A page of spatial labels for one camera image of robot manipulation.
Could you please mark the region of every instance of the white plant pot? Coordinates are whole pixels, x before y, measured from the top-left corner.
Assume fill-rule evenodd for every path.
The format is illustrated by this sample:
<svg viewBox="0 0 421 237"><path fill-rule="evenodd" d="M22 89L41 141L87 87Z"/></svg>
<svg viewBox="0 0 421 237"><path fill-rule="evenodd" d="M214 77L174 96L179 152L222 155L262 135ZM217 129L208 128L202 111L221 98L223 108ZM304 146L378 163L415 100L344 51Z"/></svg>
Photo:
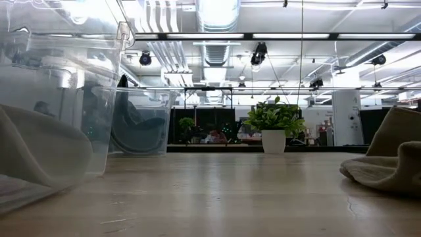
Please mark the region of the white plant pot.
<svg viewBox="0 0 421 237"><path fill-rule="evenodd" d="M282 154L285 150L285 130L263 130L262 144L266 154Z"/></svg>

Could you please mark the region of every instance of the plastic container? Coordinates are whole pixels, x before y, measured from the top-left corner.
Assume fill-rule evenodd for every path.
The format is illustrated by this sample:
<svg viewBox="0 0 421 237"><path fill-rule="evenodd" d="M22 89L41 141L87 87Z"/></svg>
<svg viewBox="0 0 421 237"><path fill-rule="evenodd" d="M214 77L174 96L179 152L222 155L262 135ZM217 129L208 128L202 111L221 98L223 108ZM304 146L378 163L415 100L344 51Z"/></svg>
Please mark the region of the plastic container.
<svg viewBox="0 0 421 237"><path fill-rule="evenodd" d="M120 0L0 1L0 213L104 172Z"/></svg>
<svg viewBox="0 0 421 237"><path fill-rule="evenodd" d="M111 144L125 155L166 154L171 107L176 93L118 88Z"/></svg>

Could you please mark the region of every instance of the beige cloth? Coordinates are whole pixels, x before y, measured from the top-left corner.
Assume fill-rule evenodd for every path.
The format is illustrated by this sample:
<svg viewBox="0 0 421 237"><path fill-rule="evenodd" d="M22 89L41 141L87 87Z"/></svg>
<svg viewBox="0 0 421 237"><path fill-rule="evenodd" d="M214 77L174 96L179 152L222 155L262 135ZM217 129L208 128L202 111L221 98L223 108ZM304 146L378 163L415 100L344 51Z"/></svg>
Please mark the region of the beige cloth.
<svg viewBox="0 0 421 237"><path fill-rule="evenodd" d="M421 113L392 108L365 157L344 161L340 172L362 185L421 196Z"/></svg>
<svg viewBox="0 0 421 237"><path fill-rule="evenodd" d="M81 179L92 156L85 134L46 115L0 105L0 174L44 186Z"/></svg>

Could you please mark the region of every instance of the wooden table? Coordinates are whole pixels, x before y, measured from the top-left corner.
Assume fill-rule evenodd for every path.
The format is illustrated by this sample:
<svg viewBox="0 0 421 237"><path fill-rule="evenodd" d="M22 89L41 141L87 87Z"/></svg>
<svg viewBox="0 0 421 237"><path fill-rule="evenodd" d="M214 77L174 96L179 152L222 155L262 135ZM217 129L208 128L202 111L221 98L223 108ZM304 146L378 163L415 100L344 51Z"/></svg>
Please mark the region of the wooden table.
<svg viewBox="0 0 421 237"><path fill-rule="evenodd" d="M421 202L352 183L357 154L173 153L0 218L0 236L421 236Z"/></svg>

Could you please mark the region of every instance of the white pillar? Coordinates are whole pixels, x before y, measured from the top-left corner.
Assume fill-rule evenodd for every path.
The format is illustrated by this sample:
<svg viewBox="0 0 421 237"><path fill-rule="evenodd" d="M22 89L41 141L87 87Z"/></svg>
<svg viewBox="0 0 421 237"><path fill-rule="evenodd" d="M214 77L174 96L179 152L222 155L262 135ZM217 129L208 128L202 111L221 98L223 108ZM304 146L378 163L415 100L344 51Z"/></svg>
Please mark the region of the white pillar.
<svg viewBox="0 0 421 237"><path fill-rule="evenodd" d="M359 72L346 72L332 78L335 87L360 86ZM332 94L334 110L335 146L362 145L362 129L359 117L361 98L358 90L338 90Z"/></svg>

